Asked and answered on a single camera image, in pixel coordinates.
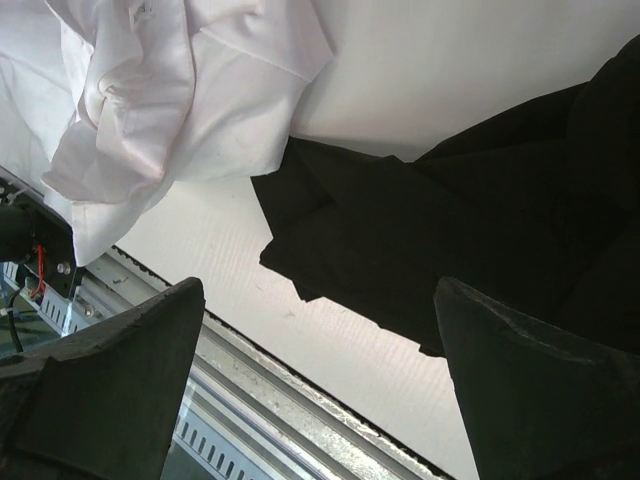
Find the white cloth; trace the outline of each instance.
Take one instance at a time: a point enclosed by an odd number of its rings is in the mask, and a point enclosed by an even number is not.
[[[0,5],[0,94],[51,161],[45,200],[79,265],[175,180],[276,170],[330,58],[309,0]]]

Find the black cable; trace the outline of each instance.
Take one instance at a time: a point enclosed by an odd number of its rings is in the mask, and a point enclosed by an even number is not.
[[[22,343],[20,343],[20,337],[18,337],[18,331],[16,330],[16,322],[13,318],[13,304],[16,301],[16,298],[20,295],[21,290],[16,290],[9,297],[9,302],[7,303],[7,318],[9,319],[9,333],[11,334],[11,341],[13,342],[13,346],[16,349],[16,352],[24,352],[24,348],[22,348]]]

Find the screw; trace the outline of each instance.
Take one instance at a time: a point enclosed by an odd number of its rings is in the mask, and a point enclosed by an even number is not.
[[[61,273],[63,275],[69,275],[71,273],[71,265],[69,265],[69,262],[59,263],[56,267],[56,270],[58,271],[58,273]]]

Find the red wire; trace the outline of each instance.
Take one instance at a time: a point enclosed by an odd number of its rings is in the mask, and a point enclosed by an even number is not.
[[[44,295],[46,289],[44,284],[44,249],[42,245],[36,247],[36,252],[38,252],[38,288],[31,293],[31,298],[35,298],[38,293]]]

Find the white fabric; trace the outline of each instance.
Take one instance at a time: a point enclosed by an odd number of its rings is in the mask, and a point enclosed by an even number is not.
[[[45,200],[80,265],[175,180],[277,169],[330,58],[309,0],[0,4],[0,95],[51,161]]]

